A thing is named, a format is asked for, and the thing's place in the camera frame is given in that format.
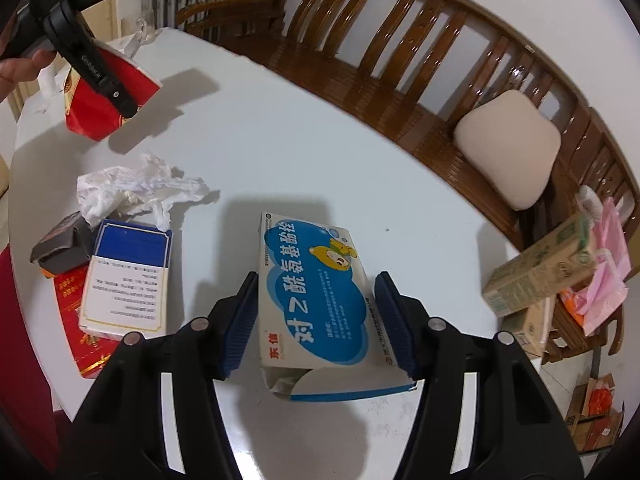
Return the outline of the person's left hand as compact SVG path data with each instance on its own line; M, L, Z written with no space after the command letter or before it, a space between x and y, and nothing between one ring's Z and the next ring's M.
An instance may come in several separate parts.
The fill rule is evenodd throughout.
M38 50L31 58L7 58L0 62L0 101L4 101L20 82L35 80L51 65L55 52Z

